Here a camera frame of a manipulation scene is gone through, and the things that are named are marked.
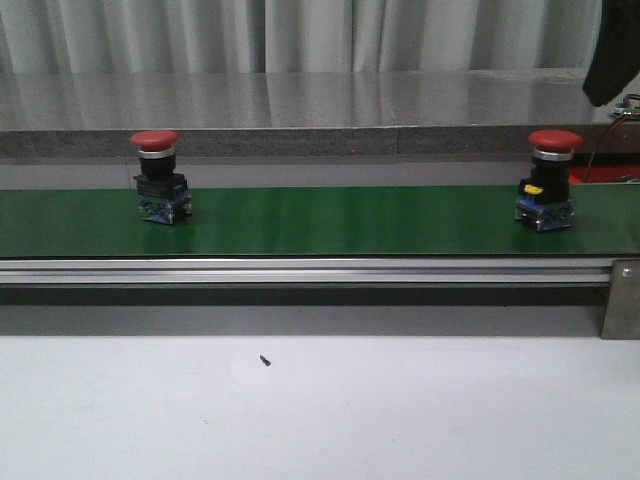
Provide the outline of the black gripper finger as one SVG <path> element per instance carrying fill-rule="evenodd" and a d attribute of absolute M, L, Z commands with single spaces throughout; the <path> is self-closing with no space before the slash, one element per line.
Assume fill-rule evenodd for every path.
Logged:
<path fill-rule="evenodd" d="M 603 1 L 598 39 L 582 90 L 593 106 L 603 106 L 638 74 L 639 2 Z"/>

